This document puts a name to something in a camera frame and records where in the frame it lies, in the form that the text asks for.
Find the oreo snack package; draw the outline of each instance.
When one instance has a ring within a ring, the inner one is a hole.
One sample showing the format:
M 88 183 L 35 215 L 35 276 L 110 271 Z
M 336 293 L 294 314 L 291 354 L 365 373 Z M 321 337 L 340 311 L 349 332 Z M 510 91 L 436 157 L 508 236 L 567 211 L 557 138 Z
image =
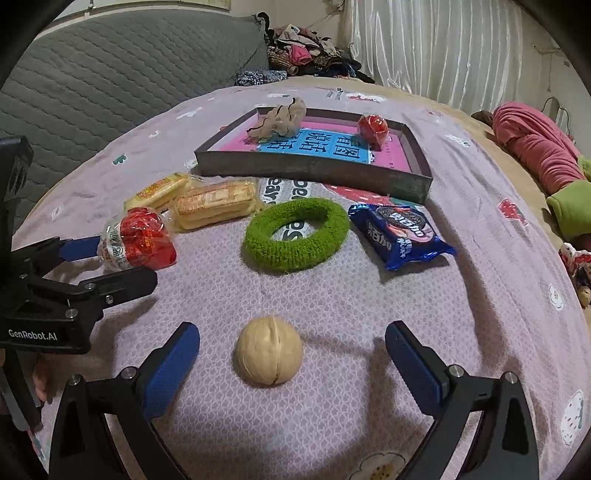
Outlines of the oreo snack package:
M 387 270 L 408 262 L 428 262 L 440 254 L 456 255 L 418 210 L 400 205 L 352 205 L 349 218 L 363 232 Z

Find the red candy package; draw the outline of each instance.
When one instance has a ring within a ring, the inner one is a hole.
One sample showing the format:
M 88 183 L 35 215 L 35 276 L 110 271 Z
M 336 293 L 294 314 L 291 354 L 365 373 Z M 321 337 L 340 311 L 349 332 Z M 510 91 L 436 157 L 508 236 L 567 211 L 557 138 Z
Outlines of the red candy package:
M 379 115 L 365 113 L 357 122 L 359 135 L 367 140 L 374 150 L 382 150 L 382 146 L 388 139 L 388 123 Z
M 97 252 L 108 270 L 120 271 L 144 265 L 152 270 L 176 262 L 168 229 L 154 210 L 136 207 L 111 219 L 100 236 Z

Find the gray quilted cushion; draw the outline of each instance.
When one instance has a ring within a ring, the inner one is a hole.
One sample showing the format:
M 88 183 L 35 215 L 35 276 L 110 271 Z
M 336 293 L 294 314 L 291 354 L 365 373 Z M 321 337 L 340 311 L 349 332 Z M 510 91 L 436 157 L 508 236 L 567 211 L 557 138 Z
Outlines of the gray quilted cushion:
M 35 40 L 0 91 L 0 136 L 35 151 L 15 229 L 59 180 L 174 105 L 267 69 L 252 18 L 192 10 L 122 12 Z

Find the white sheer curtain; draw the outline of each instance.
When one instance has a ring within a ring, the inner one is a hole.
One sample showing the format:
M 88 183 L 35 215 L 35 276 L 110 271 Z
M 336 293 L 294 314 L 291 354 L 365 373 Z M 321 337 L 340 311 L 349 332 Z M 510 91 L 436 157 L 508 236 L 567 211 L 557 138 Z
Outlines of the white sheer curtain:
M 511 0 L 348 0 L 346 24 L 377 83 L 467 113 L 516 98 L 522 24 Z

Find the green scrunchie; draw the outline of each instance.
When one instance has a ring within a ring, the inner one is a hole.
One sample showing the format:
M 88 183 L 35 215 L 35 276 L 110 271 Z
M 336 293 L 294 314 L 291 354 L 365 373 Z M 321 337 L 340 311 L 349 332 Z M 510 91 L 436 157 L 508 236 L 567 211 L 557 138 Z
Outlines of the green scrunchie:
M 323 222 L 307 238 L 290 242 L 273 240 L 283 225 L 297 220 Z M 314 267 L 334 255 L 349 231 L 347 212 L 331 200 L 292 200 L 255 215 L 246 229 L 244 246 L 256 262 L 271 270 L 291 272 Z

